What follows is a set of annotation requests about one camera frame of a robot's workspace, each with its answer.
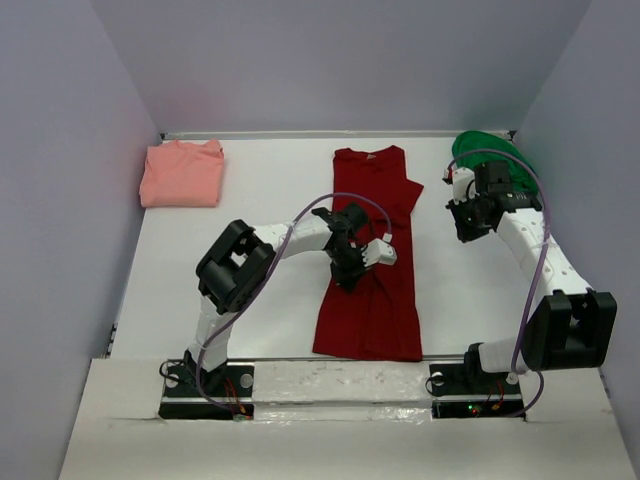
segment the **wall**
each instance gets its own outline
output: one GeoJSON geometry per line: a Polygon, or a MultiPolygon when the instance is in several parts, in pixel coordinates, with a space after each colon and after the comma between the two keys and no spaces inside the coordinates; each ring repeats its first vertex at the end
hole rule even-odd
{"type": "Polygon", "coordinates": [[[0,478],[58,477],[156,128],[87,0],[0,6],[0,478]]]}
{"type": "Polygon", "coordinates": [[[92,0],[161,131],[516,128],[588,0],[92,0]]]}
{"type": "Polygon", "coordinates": [[[640,2],[594,0],[516,136],[553,203],[554,235],[618,316],[604,366],[640,473],[640,2]]]}

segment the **red garment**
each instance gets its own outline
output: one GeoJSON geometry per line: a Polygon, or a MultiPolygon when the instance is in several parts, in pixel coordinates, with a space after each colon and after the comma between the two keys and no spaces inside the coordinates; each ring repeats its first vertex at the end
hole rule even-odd
{"type": "MultiPolygon", "coordinates": [[[[404,150],[396,146],[379,152],[337,150],[333,159],[333,190],[363,195],[381,205],[391,217],[398,260],[377,265],[353,292],[329,284],[316,327],[315,353],[359,360],[422,360],[420,322],[415,306],[411,211],[423,186],[407,179],[404,150]]],[[[333,200],[333,210],[356,202],[373,225],[358,240],[367,243],[386,232],[375,208],[348,197],[333,200]]]]}

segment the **pink cloth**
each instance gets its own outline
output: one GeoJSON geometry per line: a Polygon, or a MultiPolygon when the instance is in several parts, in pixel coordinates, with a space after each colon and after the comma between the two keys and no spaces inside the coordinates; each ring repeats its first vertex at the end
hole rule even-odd
{"type": "Polygon", "coordinates": [[[140,183],[143,207],[215,207],[220,199],[224,153],[220,142],[174,140],[147,149],[140,183]]]}

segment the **crumpled green fabric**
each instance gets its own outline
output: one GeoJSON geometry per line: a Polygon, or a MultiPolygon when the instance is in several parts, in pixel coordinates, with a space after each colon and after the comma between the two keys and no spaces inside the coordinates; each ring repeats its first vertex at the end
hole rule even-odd
{"type": "MultiPolygon", "coordinates": [[[[493,148],[495,150],[500,150],[501,152],[510,153],[526,163],[535,173],[535,169],[518,151],[518,149],[513,146],[513,144],[500,137],[491,135],[490,133],[480,132],[478,130],[469,130],[461,133],[453,142],[451,152],[455,158],[461,153],[475,150],[477,148],[493,148]]],[[[511,174],[511,180],[513,181],[513,188],[515,190],[531,192],[533,194],[538,193],[538,186],[536,185],[535,180],[524,168],[512,160],[496,155],[495,153],[476,153],[474,155],[469,155],[468,157],[457,161],[456,165],[458,167],[467,167],[473,170],[473,167],[476,165],[493,160],[506,160],[507,163],[509,163],[509,173],[511,174]]]]}

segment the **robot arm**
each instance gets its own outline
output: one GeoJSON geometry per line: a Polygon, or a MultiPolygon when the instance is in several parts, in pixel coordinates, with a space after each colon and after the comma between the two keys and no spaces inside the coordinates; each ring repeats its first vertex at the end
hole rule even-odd
{"type": "MultiPolygon", "coordinates": [[[[295,225],[284,246],[291,224],[249,227],[242,220],[229,224],[196,268],[200,281],[200,319],[195,342],[185,352],[192,372],[205,340],[226,325],[252,297],[264,280],[276,254],[282,259],[310,251],[325,251],[331,258],[333,280],[347,291],[376,263],[393,265],[396,253],[391,236],[359,245],[356,233],[368,223],[366,212],[351,203],[340,212],[317,208],[309,218],[295,225]]],[[[204,375],[211,374],[227,360],[231,328],[207,347],[203,357],[204,375]]]]}
{"type": "MultiPolygon", "coordinates": [[[[522,272],[533,281],[544,243],[542,206],[535,195],[514,191],[506,162],[474,170],[458,168],[445,182],[453,187],[447,209],[458,239],[473,241],[494,230],[509,246],[522,272]]],[[[553,237],[526,325],[516,368],[554,370],[598,367],[604,362],[616,314],[607,292],[595,292],[569,263],[553,237]]],[[[465,355],[476,374],[509,372],[516,338],[470,346],[465,355]]]]}

